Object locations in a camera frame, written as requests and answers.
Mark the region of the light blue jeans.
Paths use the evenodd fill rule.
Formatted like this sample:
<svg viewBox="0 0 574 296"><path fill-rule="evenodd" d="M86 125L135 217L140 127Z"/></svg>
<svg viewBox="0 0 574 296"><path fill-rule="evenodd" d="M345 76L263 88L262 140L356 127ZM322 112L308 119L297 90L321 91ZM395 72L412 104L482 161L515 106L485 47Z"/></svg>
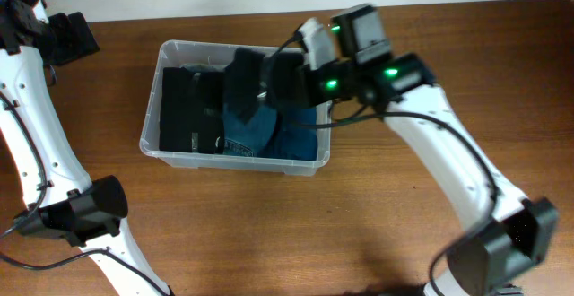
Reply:
<svg viewBox="0 0 574 296"><path fill-rule="evenodd" d="M211 73L211 72L224 72L227 65L208 65L208 64L183 64L182 68L185 68L190 73Z"/></svg>

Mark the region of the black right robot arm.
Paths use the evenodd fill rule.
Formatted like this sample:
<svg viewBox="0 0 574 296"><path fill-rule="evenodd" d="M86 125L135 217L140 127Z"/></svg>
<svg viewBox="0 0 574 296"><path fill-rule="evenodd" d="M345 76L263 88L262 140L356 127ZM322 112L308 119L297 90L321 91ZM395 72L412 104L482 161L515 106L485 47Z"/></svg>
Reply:
<svg viewBox="0 0 574 296"><path fill-rule="evenodd" d="M291 41L302 61L266 57L261 80L279 110L356 99L400 136L451 203L461 237L438 254L446 269L411 295L519 295L514 280L545 260L559 219L546 198L530 199L488 159L414 53L394 55L378 11L360 4L328 25L309 19Z"/></svg>

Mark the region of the small black garment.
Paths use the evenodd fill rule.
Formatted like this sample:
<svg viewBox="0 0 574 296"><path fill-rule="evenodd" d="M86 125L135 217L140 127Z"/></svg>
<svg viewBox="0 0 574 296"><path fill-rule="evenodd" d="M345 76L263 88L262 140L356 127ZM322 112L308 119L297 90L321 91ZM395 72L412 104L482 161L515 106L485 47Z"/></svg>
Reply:
<svg viewBox="0 0 574 296"><path fill-rule="evenodd" d="M224 107L241 123L248 124L265 105L266 87L261 81L265 54L240 47L225 67L223 82Z"/></svg>

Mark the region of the teal garment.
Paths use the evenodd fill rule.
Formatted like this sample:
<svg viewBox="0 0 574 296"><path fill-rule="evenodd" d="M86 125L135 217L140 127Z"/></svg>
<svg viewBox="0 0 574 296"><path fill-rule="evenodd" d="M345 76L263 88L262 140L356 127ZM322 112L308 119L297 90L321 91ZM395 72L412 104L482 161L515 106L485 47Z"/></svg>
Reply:
<svg viewBox="0 0 574 296"><path fill-rule="evenodd" d="M315 124L316 109L292 109L285 115L279 114L274 132L258 157L298 161L314 161L317 158L317 132L296 126L291 120Z"/></svg>

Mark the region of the dark blue jeans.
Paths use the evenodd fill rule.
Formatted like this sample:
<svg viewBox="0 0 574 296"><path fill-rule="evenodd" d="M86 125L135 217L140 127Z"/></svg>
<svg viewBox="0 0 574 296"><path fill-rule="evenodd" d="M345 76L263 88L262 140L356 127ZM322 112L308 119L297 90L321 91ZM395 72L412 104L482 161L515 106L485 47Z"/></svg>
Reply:
<svg viewBox="0 0 574 296"><path fill-rule="evenodd" d="M255 115L243 123L230 109L223 106L225 155L257 157L274 135L277 112L268 106L260 107Z"/></svg>

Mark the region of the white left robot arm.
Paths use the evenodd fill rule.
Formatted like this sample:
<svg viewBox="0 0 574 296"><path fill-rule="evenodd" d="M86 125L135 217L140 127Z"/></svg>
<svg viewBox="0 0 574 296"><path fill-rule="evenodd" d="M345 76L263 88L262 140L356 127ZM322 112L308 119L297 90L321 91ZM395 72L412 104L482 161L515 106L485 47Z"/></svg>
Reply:
<svg viewBox="0 0 574 296"><path fill-rule="evenodd" d="M64 239L91 258L120 295L170 295L130 231L118 179L97 180L76 158L49 96L44 70L99 51L79 12L48 16L44 0L1 0L1 133L25 210L6 235Z"/></svg>

